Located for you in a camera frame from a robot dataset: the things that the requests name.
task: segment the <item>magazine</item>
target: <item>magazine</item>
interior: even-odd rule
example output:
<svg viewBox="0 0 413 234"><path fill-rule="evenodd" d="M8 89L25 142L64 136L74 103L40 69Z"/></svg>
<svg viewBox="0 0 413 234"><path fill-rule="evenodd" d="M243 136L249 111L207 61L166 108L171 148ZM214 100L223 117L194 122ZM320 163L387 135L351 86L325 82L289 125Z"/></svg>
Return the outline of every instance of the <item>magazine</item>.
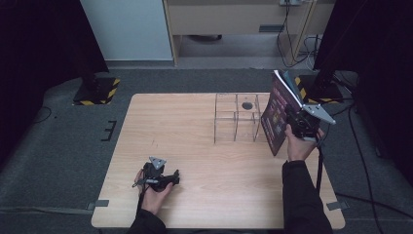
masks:
<svg viewBox="0 0 413 234"><path fill-rule="evenodd" d="M303 106L297 95L286 85L282 74L275 70L273 89L270 92L267 107L261 116L261 125L274 156L277 155L285 140L286 114L284 110L288 104L296 112Z"/></svg>

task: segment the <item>light wood tabletop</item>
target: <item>light wood tabletop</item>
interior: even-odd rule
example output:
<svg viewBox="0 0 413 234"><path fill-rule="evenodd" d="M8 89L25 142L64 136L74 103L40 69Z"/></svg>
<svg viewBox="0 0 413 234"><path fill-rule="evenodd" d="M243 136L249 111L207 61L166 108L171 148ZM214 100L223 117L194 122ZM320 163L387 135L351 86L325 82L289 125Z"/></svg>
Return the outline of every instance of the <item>light wood tabletop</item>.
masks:
<svg viewBox="0 0 413 234"><path fill-rule="evenodd" d="M260 109L269 94L258 94ZM138 94L131 99L98 200L92 225L130 227L138 203L132 188L149 156L167 160L164 176L180 172L180 183L167 197L160 219L167 228L279 229L282 217L282 164L286 144L273 156L259 128L257 140L236 141L215 135L216 94ZM318 153L307 159L316 181ZM344 227L328 175L323 171L320 197L334 229Z"/></svg>

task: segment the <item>yellow and black hazard tape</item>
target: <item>yellow and black hazard tape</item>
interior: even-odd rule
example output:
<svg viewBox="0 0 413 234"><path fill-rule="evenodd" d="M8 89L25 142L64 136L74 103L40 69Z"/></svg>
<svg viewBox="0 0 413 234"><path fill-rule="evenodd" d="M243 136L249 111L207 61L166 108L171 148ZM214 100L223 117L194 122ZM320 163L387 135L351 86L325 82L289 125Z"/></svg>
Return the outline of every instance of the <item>yellow and black hazard tape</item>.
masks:
<svg viewBox="0 0 413 234"><path fill-rule="evenodd" d="M337 100L334 100L332 98L309 98L307 96L307 91L304 88L303 83L301 82L301 78L295 77L294 81L297 85L298 91L300 92L301 98L303 99L304 103L339 103Z"/></svg>
<svg viewBox="0 0 413 234"><path fill-rule="evenodd" d="M118 85L119 85L120 82L121 82L121 79L118 79L118 78L113 79L111 89L108 92L107 97L105 99L101 99L101 100L82 99L82 100L74 101L73 104L75 104L75 105L108 104L108 103L110 103L113 96L115 95L116 90L118 89Z"/></svg>

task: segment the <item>gray carpet floor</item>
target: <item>gray carpet floor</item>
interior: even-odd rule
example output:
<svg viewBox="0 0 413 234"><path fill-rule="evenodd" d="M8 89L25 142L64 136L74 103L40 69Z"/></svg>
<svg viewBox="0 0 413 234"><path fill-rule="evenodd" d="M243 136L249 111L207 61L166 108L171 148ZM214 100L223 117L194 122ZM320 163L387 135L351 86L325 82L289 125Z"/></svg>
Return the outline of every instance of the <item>gray carpet floor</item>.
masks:
<svg viewBox="0 0 413 234"><path fill-rule="evenodd" d="M50 89L33 125L0 175L0 207L42 207L83 210L97 200L131 96L138 93L237 93L269 92L270 69L123 69L111 70L121 79L106 105L72 105L80 79ZM291 70L291 75L309 74ZM343 95L350 95L342 90ZM330 114L352 103L327 104ZM377 202L413 215L413 188L391 159L377 157L376 148L357 108L337 114L337 125L328 131L324 164L336 192L369 199L366 173L351 125L366 162ZM117 121L110 141L105 129ZM338 196L349 208L343 211L346 226L337 234L379 233L370 203ZM407 216L376 206L384 233L413 233ZM98 233L90 214L1 213L0 233ZM125 233L104 229L103 233ZM270 233L267 230L170 230L169 233Z"/></svg>

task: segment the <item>hand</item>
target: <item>hand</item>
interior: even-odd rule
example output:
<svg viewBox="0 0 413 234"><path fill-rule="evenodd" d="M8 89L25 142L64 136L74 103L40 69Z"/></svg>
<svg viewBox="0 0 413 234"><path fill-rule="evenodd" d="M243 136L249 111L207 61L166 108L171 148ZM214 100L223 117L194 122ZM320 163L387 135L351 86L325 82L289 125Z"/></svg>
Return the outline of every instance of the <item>hand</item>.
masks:
<svg viewBox="0 0 413 234"><path fill-rule="evenodd" d="M291 130L291 126L286 125L285 135L288 138L288 162L304 161L308 158L310 153L316 148L316 143L309 140L304 140L296 137ZM324 132L319 129L319 138L324 135Z"/></svg>
<svg viewBox="0 0 413 234"><path fill-rule="evenodd" d="M134 179L134 182L137 182L140 178L143 178L143 176L144 176L144 172L140 170L137 173L136 178ZM164 203L164 200L171 193L173 183L170 182L167 185L167 187L164 189L164 191L162 192L156 192L147 184L145 184L145 186L146 186L146 191L145 191L145 196L143 197L141 208L143 210L146 210L152 213L153 215L156 215L158 211L161 209L161 206Z"/></svg>

